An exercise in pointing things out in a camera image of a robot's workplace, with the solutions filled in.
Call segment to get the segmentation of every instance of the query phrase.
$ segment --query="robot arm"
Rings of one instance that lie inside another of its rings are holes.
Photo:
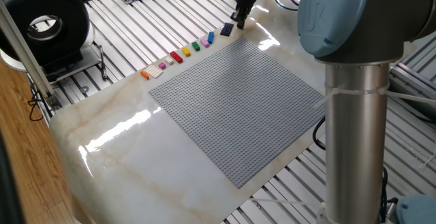
[[[255,0],[236,0],[243,28]],[[326,216],[320,223],[378,223],[389,63],[403,44],[436,30],[436,0],[301,0],[302,47],[326,64]]]

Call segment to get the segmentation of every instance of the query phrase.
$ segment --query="red lego brick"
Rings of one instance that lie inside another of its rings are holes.
[[[180,57],[177,53],[175,53],[174,51],[172,51],[171,53],[170,53],[170,56],[174,59],[174,60],[176,60],[178,63],[182,63],[183,62],[183,59],[182,59],[182,57]]]

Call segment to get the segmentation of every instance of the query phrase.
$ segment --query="lego brick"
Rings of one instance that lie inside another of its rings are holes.
[[[183,62],[183,59],[182,59],[182,57],[180,57],[177,53],[175,53],[174,51],[172,51],[171,53],[170,53],[170,56],[172,57],[172,58],[174,58],[174,60],[176,60],[178,63],[182,63]]]
[[[200,46],[197,44],[197,42],[192,43],[192,47],[196,51],[200,51]]]
[[[174,63],[174,60],[171,57],[165,57],[165,61],[168,62],[168,64],[170,65]]]
[[[145,71],[141,71],[141,75],[144,76],[147,80],[150,79],[150,77],[145,73]]]
[[[222,36],[227,36],[227,37],[229,37],[230,34],[231,34],[231,32],[232,32],[232,29],[233,29],[233,24],[232,24],[232,23],[224,23],[224,27],[222,28],[220,34],[221,34]]]
[[[209,42],[208,42],[207,40],[205,40],[205,39],[201,39],[201,40],[200,40],[200,43],[202,43],[202,45],[203,45],[204,47],[206,47],[206,48],[209,47]]]
[[[163,73],[162,70],[154,65],[149,65],[144,71],[154,78],[159,77]]]
[[[214,37],[214,33],[213,32],[209,32],[209,35],[207,36],[207,42],[212,44],[213,43],[213,37]]]
[[[182,48],[182,51],[183,51],[183,54],[185,54],[185,56],[187,56],[187,57],[190,57],[190,56],[191,56],[191,53],[190,53],[190,51],[188,50],[188,48],[183,47],[183,48]]]
[[[166,68],[166,65],[165,65],[165,63],[159,63],[159,65],[158,65],[161,69],[165,69]]]
[[[245,38],[150,95],[238,188],[324,115],[323,95]]]

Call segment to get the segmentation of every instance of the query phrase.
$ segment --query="silver metal cylinder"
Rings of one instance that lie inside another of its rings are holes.
[[[374,91],[388,86],[389,64],[326,65],[332,88]],[[326,103],[326,214],[335,223],[376,223],[382,187],[387,97],[334,95]]]

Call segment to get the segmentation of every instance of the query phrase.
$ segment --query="marble table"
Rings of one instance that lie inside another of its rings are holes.
[[[191,51],[158,79],[136,72],[57,112],[50,130],[74,201],[97,223],[224,220],[312,143],[311,130],[237,189],[149,91],[246,37],[324,94],[324,66],[302,49],[296,17],[273,0],[258,0],[244,30],[235,27],[224,37],[217,29],[210,48]]]

